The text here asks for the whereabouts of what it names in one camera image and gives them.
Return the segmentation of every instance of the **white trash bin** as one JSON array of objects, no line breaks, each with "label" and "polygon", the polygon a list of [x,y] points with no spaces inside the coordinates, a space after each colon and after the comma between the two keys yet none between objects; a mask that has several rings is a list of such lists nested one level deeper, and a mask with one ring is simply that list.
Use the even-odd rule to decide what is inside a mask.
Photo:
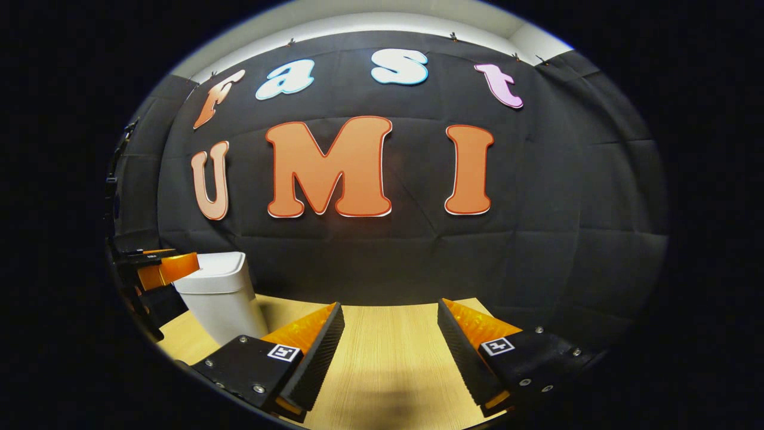
[{"label": "white trash bin", "polygon": [[263,312],[254,299],[247,256],[243,252],[197,254],[199,270],[173,284],[204,330],[219,345],[240,334],[268,334]]}]

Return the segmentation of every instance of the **letter m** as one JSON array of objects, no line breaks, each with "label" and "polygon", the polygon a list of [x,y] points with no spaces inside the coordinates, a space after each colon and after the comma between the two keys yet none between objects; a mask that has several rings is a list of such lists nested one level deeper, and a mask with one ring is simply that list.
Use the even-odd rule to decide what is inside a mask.
[{"label": "letter m", "polygon": [[335,209],[346,217],[383,217],[392,204],[382,189],[382,147],[393,124],[379,116],[349,119],[324,154],[304,122],[276,125],[265,135],[274,146],[274,200],[268,213],[299,217],[305,204],[295,197],[297,181],[311,208],[323,215],[342,176]]}]

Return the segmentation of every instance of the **white wall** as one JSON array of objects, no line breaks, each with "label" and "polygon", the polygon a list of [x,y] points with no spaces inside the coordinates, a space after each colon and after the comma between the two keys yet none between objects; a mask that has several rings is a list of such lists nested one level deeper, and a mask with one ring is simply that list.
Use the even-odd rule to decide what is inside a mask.
[{"label": "white wall", "polygon": [[[301,0],[258,15],[199,49],[179,64],[172,74],[189,77],[201,83],[209,79],[213,71],[222,71],[255,55],[282,47],[291,38],[299,43],[314,37],[352,31],[412,31],[443,37],[448,37],[453,31],[461,41],[479,44],[505,54],[517,53],[522,61],[532,65],[540,63],[536,55],[548,59],[571,50],[568,45],[517,16],[474,0],[342,0],[330,4],[331,7],[326,7],[327,3],[324,2]],[[403,9],[425,13],[339,13],[366,9]],[[289,26],[309,17],[325,18]],[[481,27],[467,24],[465,21]]]},{"label": "white wall", "polygon": [[515,31],[515,33],[512,34],[512,37],[510,37],[509,42],[517,46],[520,51],[525,53],[524,55],[529,56],[524,57],[523,55],[520,55],[520,51],[518,51],[518,55],[520,55],[522,61],[533,64],[534,66],[541,63],[541,60],[539,60],[536,55],[544,60],[548,60],[555,55],[573,49],[565,42],[529,22],[526,22],[522,27]]}]

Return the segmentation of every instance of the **table surface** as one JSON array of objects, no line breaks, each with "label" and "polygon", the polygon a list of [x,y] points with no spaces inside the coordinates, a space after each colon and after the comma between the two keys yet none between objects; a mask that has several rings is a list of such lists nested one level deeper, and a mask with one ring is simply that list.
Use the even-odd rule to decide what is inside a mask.
[{"label": "table surface", "polygon": [[[490,314],[476,298],[456,302]],[[260,305],[274,331],[327,304],[257,295],[252,305]],[[313,430],[439,430],[488,420],[472,401],[441,335],[436,303],[343,305],[342,311],[345,331],[316,404],[299,425]],[[220,348],[190,311],[161,331],[160,348],[188,364]]]}]

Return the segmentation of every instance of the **black backdrop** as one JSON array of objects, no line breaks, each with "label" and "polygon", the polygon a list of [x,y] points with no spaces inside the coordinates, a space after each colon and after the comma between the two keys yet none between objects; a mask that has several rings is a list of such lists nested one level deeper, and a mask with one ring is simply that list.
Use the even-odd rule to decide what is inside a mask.
[{"label": "black backdrop", "polygon": [[[745,61],[761,14],[741,6],[510,6],[592,59],[639,107],[662,143],[672,208],[667,265],[637,325],[588,382],[511,428],[751,427],[756,374],[741,346],[755,337],[747,304],[761,290],[748,279],[759,265],[745,211],[754,154],[745,131],[755,123]],[[264,427],[150,347],[99,269],[99,166],[121,127],[184,55],[260,10],[188,0],[11,6],[8,141],[18,144],[6,146],[5,172],[24,179],[9,188],[24,211],[15,219],[24,251],[6,262],[28,280],[7,290],[8,316],[23,328],[10,330],[5,355],[11,424]]]},{"label": "black backdrop", "polygon": [[[415,86],[374,81],[371,55],[385,47],[423,52],[427,79]],[[303,58],[316,62],[310,86],[254,98],[271,70]],[[134,115],[143,117],[119,165],[121,246],[242,251],[256,291],[296,300],[412,305],[478,297],[512,324],[605,347],[637,315],[663,261],[662,164],[639,113],[604,73],[575,51],[547,61],[532,67],[431,34],[335,34],[220,70],[190,93],[171,126],[176,100],[192,84],[168,77]],[[495,99],[475,64],[511,75],[523,108]],[[241,69],[244,77],[212,119],[194,130],[209,89]],[[326,152],[342,124],[362,115],[393,123],[382,167],[392,213],[343,217],[334,211],[338,191],[323,215],[308,208],[295,219],[271,217],[273,148],[265,132],[304,121]],[[492,204],[482,215],[443,208],[455,169],[445,129],[454,124],[494,136],[486,183]],[[190,159],[223,140],[230,142],[229,208],[214,221],[196,204]],[[210,178],[212,162],[206,171]],[[212,181],[207,188],[214,196]],[[299,187],[296,194],[306,201]],[[158,228],[151,228],[155,217]]]}]

